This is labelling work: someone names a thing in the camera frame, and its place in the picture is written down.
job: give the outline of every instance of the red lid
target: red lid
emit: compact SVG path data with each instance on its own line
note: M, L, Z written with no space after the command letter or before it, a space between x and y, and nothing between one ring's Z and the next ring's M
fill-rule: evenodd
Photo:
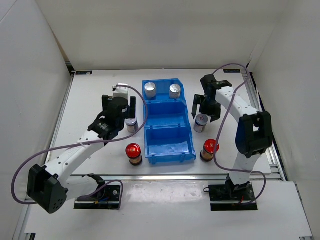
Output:
M207 141L205 141L203 147L208 153L213 154L215 145L216 145L216 140L208 139ZM216 151L217 152L218 152L219 148L220 148L220 146L219 146L219 143L218 143L218 145L216 146Z
M128 156L128 158L135 159L135 158L139 157L139 155L141 154L141 148L136 143L130 143L126 147L125 153Z

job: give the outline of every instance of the small can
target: small can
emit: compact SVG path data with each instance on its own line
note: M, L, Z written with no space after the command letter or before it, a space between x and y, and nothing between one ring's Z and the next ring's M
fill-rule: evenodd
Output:
M139 126L138 126L138 120L136 118L126 119L125 120L126 128L129 133L135 133Z
M171 99L178 99L180 98L180 94L181 94L181 87L179 84L172 84L170 86L170 93L169 93L169 97Z
M153 82L147 82L144 85L144 92L147 98L154 98L156 96L156 85Z
M142 163L142 156L141 156L141 148L136 143L130 143L126 149L125 153L127 157L129 158L129 162L133 166L138 166Z
M200 157L205 162L210 162L214 159L214 148L215 148L216 140L208 139L205 141L203 145L203 150L200 153ZM218 152L220 146L219 144L216 146L216 151Z
M197 133L202 133L205 130L207 123L208 123L208 116L200 113L195 117L193 129Z

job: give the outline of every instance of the white wall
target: white wall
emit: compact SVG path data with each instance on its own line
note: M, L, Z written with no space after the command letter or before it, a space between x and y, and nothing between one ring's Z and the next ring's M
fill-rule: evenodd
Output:
M288 0L37 2L76 70L106 70L246 65Z
M1 1L0 238L3 240L12 239L22 210L22 205L11 197L13 174L26 158L48 147L69 82L70 75L57 43L36 2ZM26 167L16 184L21 198L26 196L27 174Z
M290 180L320 239L320 1L293 0L253 72Z

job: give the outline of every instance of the red-lid jar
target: red-lid jar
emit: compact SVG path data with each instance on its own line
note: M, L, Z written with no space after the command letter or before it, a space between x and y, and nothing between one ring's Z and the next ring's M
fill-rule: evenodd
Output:
M205 162L210 162L212 159L214 159L214 149L216 145L216 140L214 139L208 139L205 141L203 145L203 150L200 153L200 157ZM218 152L220 146L219 144L216 146L216 151Z
M126 147L125 153L132 165L137 166L142 163L141 148L138 144L130 143Z

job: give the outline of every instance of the white table surface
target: white table surface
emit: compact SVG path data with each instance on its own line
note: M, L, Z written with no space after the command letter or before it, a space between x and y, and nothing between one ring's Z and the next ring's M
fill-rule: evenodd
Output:
M72 144L81 137L88 126L95 120L96 116L102 111L102 95L112 95L112 85L127 83L142 91L143 80L178 78L184 86L189 121L192 127L193 145L197 156L195 161L151 165L144 157L144 131L141 130L131 139L109 143L102 150L92 155L91 159L84 162L74 174L85 175L95 173L98 175L123 176L224 174L226 172L216 167L213 161L209 163L201 161L199 154L207 139L216 138L226 110L224 107L221 107L221 119L208 123L205 132L202 133L193 130L195 121L191 115L194 94L204 94L200 79L213 71L214 69L101 70L93 71L91 75L75 75L56 136L55 146ZM228 80L234 88L244 81L241 73L224 73L223 70L218 71L215 77L218 81ZM250 103L245 86L238 93L245 101ZM143 102L132 90L129 91L129 95L136 96L136 116L138 123L141 125L143 122ZM237 122L230 115L226 120L219 141L220 149L217 153L217 160L227 168L233 167L238 153L235 144L237 126ZM125 128L119 133L118 138L127 136L128 134ZM130 143L137 143L142 149L143 163L140 166L132 166L129 163L125 148ZM61 150L53 152L51 158L56 158L61 153ZM262 155L257 161L254 170L266 174L271 173L270 163L266 154Z
M257 193L262 181L254 181ZM32 205L35 240L299 240L311 231L293 182L268 181L257 211L210 211L205 181L125 181L120 210Z

